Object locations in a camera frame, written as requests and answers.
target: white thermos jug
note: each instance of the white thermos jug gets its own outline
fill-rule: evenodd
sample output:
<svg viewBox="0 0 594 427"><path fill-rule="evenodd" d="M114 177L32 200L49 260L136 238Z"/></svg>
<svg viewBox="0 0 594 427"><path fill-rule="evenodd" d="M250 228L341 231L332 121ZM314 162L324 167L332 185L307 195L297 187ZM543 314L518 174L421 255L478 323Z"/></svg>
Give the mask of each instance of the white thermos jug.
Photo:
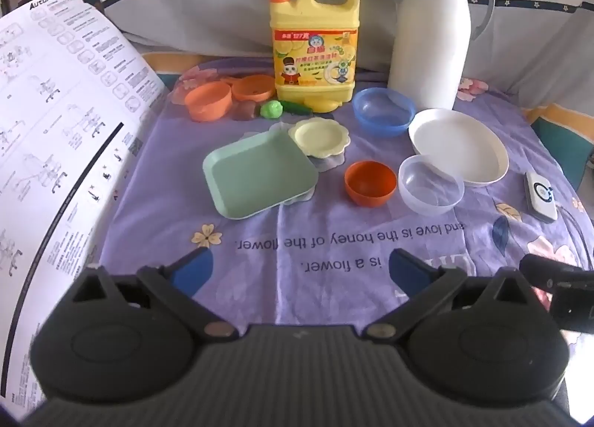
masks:
<svg viewBox="0 0 594 427"><path fill-rule="evenodd" d="M467 0L402 0L388 87L410 97L423 109L451 109L468 44L491 20L495 0L483 23L471 32Z"/></svg>

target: white remote control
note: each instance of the white remote control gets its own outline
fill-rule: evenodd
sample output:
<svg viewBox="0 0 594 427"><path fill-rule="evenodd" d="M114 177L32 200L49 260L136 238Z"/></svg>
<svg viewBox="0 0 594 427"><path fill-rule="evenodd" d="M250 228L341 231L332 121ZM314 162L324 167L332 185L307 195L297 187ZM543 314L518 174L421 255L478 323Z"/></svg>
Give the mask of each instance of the white remote control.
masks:
<svg viewBox="0 0 594 427"><path fill-rule="evenodd" d="M535 218L546 223L557 220L557 206L551 183L534 171L526 173L526 199Z"/></svg>

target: lemon graphic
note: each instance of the lemon graphic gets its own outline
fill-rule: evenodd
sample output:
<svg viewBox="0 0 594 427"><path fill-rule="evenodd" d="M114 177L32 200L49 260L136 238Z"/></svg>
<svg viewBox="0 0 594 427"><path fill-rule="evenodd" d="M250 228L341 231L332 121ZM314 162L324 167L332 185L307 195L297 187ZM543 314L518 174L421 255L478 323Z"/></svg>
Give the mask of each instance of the lemon graphic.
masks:
<svg viewBox="0 0 594 427"><path fill-rule="evenodd" d="M343 57L346 60L352 60L355 57L355 54L357 53L356 49L352 46L352 45L343 45Z"/></svg>
<svg viewBox="0 0 594 427"><path fill-rule="evenodd" d="M294 40L293 41L293 46L291 47L291 50L299 50L302 49L303 46L306 44L307 42L304 40Z"/></svg>
<svg viewBox="0 0 594 427"><path fill-rule="evenodd" d="M287 55L293 49L293 43L290 40L278 41L275 48L279 55Z"/></svg>

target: yellow plastic jug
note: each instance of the yellow plastic jug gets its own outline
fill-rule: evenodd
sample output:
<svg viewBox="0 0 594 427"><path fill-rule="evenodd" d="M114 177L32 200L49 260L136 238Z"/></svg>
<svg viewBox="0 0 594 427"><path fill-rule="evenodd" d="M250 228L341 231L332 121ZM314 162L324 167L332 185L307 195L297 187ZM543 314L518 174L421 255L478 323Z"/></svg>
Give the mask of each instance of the yellow plastic jug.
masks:
<svg viewBox="0 0 594 427"><path fill-rule="evenodd" d="M360 0L270 0L278 98L314 112L348 102L355 88Z"/></svg>

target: screw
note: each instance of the screw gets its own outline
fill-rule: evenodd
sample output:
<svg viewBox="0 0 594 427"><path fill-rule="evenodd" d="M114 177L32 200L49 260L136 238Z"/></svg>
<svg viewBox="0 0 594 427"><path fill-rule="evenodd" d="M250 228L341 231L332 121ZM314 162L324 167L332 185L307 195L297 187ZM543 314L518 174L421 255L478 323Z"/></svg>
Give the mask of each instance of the screw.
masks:
<svg viewBox="0 0 594 427"><path fill-rule="evenodd" d="M210 337L231 337L235 327L226 321L213 321L204 327L204 332Z"/></svg>
<svg viewBox="0 0 594 427"><path fill-rule="evenodd" d="M373 338L391 338L396 335L396 328L388 323L374 323L367 328L367 335Z"/></svg>

